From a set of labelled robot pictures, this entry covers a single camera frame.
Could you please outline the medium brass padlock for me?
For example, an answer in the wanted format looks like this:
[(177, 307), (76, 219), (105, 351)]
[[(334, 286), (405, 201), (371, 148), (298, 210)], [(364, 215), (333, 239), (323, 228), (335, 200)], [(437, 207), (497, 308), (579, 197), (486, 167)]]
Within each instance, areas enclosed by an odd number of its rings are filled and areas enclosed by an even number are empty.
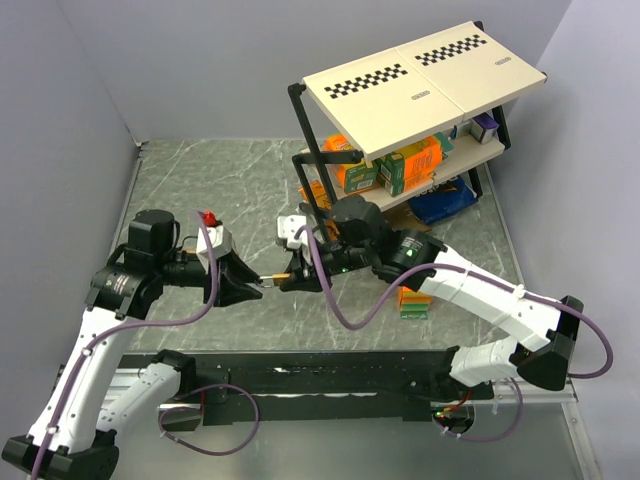
[(260, 285), (263, 288), (279, 288), (283, 283), (289, 281), (290, 273), (273, 273), (260, 277)]

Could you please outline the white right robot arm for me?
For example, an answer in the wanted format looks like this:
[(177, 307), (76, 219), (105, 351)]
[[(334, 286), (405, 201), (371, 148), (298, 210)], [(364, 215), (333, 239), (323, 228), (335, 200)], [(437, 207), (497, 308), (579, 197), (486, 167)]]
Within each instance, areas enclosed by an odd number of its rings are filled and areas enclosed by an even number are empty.
[(519, 376), (549, 391), (568, 378), (583, 304), (535, 295), (465, 259), (452, 247), (416, 229), (398, 230), (379, 207), (355, 195), (330, 210), (338, 236), (321, 244), (304, 215), (280, 216), (277, 239), (293, 257), (283, 291), (329, 293), (330, 277), (369, 267), (392, 287), (448, 301), (505, 332), (505, 338), (456, 347), (437, 373), (448, 398), (486, 381)]

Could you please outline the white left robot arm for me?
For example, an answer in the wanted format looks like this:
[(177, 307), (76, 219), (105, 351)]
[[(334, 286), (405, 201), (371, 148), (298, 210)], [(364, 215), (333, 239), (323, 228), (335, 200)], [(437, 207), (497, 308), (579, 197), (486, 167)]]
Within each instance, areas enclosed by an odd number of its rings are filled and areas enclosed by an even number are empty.
[(200, 288), (204, 306), (258, 300), (261, 280), (238, 256), (232, 236), (210, 213), (199, 215), (197, 248), (178, 245), (180, 224), (165, 210), (138, 212), (106, 265), (92, 278), (79, 335), (46, 407), (2, 459), (34, 479), (108, 479), (127, 430), (166, 400), (184, 402), (198, 387), (193, 357), (163, 350), (113, 403), (105, 396), (136, 330), (167, 286)]

